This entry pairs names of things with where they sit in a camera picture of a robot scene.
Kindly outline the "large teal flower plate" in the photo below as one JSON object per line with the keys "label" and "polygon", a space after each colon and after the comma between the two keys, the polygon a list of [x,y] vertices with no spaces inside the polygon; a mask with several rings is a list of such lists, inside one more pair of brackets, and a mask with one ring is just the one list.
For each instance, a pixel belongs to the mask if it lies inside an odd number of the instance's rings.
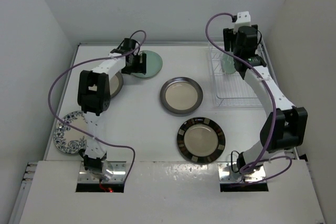
{"label": "large teal flower plate", "polygon": [[236,72],[234,58],[228,54],[223,54],[221,60],[222,71],[224,74],[233,74]]}

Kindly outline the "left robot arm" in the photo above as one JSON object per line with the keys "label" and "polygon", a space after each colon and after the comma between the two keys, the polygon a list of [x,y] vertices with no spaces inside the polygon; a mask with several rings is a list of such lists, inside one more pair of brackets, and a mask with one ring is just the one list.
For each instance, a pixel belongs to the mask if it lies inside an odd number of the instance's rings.
{"label": "left robot arm", "polygon": [[146,55],[140,54],[140,44],[132,38],[125,38],[110,51],[107,59],[91,70],[83,70],[79,77],[77,101],[89,133],[87,147],[82,154],[83,162],[85,169],[101,179],[108,177],[107,151],[102,141],[98,140],[97,130],[113,97],[110,83],[116,74],[122,73],[146,73]]}

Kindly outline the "small teal flower plate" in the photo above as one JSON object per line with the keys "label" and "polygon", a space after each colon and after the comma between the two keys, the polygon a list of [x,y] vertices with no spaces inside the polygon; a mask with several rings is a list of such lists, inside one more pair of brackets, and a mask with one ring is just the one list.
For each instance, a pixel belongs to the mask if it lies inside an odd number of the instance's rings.
{"label": "small teal flower plate", "polygon": [[133,76],[142,79],[148,79],[154,77],[158,74],[163,66],[163,60],[161,56],[150,50],[140,51],[142,54],[146,54],[146,74],[143,73],[132,73]]}

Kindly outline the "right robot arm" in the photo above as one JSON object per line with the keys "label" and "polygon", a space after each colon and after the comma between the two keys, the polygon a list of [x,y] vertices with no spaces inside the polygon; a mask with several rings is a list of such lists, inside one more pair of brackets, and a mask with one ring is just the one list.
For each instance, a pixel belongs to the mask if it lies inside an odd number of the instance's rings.
{"label": "right robot arm", "polygon": [[267,116],[257,143],[238,156],[240,172],[247,172],[284,150],[300,146],[308,119],[307,110],[295,106],[284,96],[266,62],[257,54],[258,33],[256,25],[223,30],[224,48],[233,54],[235,70],[252,88]]}

